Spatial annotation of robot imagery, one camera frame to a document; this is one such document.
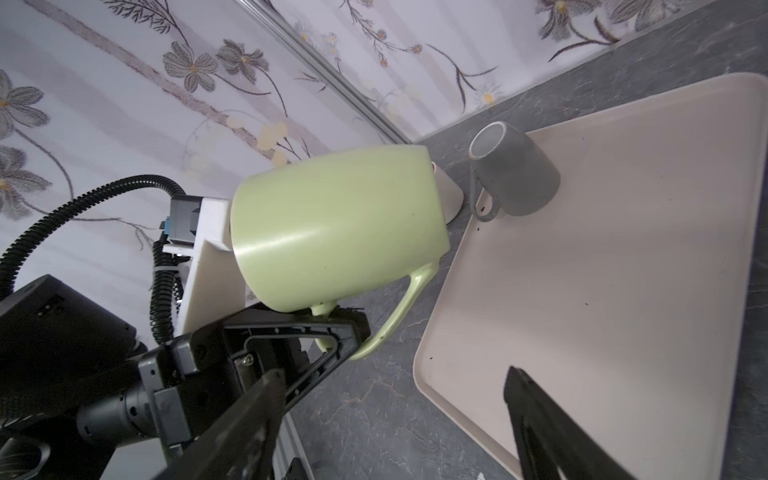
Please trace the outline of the cream white mug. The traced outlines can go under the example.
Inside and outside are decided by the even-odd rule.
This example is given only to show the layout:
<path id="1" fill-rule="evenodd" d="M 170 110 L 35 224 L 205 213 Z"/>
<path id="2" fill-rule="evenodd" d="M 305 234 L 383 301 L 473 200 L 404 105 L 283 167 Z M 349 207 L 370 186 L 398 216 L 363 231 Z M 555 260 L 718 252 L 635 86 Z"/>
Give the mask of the cream white mug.
<path id="1" fill-rule="evenodd" d="M 450 224 L 458 216 L 462 208 L 464 193 L 459 185 L 435 162 L 432 163 L 432 170 L 444 221 L 446 224 Z"/>

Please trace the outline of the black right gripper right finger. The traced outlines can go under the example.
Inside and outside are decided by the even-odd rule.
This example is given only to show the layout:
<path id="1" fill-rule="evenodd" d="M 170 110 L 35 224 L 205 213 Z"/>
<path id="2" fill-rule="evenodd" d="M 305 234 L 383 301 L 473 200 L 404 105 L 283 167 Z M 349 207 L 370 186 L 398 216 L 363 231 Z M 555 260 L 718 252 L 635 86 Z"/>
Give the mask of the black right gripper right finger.
<path id="1" fill-rule="evenodd" d="M 504 401 L 524 479 L 631 479 L 524 370 L 510 367 Z"/>

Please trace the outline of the light green mug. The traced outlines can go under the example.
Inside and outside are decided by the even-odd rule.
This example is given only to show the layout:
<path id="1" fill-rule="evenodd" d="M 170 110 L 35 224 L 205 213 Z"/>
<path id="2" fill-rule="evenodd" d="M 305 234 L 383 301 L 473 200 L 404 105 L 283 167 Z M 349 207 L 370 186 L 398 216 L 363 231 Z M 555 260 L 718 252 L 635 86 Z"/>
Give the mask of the light green mug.
<path id="1" fill-rule="evenodd" d="M 327 316 L 342 299 L 409 278 L 355 360 L 391 337 L 450 247 L 432 162 L 419 145 L 336 152 L 254 175 L 234 194 L 230 232 L 247 286 L 278 312 Z"/>

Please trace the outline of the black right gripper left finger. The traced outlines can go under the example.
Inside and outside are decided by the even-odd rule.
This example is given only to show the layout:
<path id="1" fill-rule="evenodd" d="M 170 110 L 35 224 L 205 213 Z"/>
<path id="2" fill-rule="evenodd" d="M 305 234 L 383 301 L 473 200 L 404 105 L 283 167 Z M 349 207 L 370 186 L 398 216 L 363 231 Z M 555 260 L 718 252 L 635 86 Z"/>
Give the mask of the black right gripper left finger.
<path id="1" fill-rule="evenodd" d="M 158 479 L 267 479 L 285 411 L 281 369 L 266 372 Z"/>

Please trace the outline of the grey mug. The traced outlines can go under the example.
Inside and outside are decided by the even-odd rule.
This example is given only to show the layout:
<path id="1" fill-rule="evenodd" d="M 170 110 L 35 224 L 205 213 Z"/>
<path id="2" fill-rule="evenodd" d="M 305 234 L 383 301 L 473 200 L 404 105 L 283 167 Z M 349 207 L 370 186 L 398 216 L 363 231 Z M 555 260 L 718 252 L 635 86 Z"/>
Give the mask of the grey mug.
<path id="1" fill-rule="evenodd" d="M 468 148 L 470 210 L 480 222 L 500 211 L 522 217 L 546 206 L 557 194 L 561 174 L 525 133 L 495 121 L 478 132 Z"/>

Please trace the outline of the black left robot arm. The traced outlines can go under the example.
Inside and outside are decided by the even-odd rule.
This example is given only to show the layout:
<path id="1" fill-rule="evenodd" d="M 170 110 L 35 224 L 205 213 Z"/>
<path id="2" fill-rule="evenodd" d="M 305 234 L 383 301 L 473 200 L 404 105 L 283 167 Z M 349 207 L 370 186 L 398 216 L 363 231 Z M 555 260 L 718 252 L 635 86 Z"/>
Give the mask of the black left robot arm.
<path id="1" fill-rule="evenodd" d="M 158 188 L 170 213 L 152 248 L 156 346 L 61 280 L 17 287 L 53 232 L 118 195 Z M 115 451 L 157 439 L 165 479 L 269 479 L 284 415 L 368 339 L 366 316 L 248 304 L 230 204 L 138 175 L 57 208 L 1 259 L 1 475 L 98 479 Z"/>

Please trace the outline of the beige plastic tray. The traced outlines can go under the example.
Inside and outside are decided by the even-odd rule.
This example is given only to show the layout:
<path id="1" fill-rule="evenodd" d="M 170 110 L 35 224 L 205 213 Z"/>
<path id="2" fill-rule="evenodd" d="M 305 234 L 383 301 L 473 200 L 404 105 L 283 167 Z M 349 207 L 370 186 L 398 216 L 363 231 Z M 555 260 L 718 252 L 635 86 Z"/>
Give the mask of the beige plastic tray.
<path id="1" fill-rule="evenodd" d="M 561 174 L 470 221 L 413 363 L 418 390 L 513 475 L 525 370 L 639 479 L 716 479 L 767 155 L 767 80 L 734 73 L 535 130 Z"/>

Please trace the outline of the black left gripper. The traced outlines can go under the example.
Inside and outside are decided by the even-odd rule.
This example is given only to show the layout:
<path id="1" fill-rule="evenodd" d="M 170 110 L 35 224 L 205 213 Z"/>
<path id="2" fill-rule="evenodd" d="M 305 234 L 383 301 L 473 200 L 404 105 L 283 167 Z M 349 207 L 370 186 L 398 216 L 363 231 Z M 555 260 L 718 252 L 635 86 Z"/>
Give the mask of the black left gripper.
<path id="1" fill-rule="evenodd" d="M 257 303 L 224 319 L 221 332 L 184 334 L 141 356 L 137 381 L 78 410 L 78 433 L 99 447 L 150 438 L 184 447 L 271 370 L 283 372 L 290 411 L 369 337 L 359 309 L 319 317 Z"/>

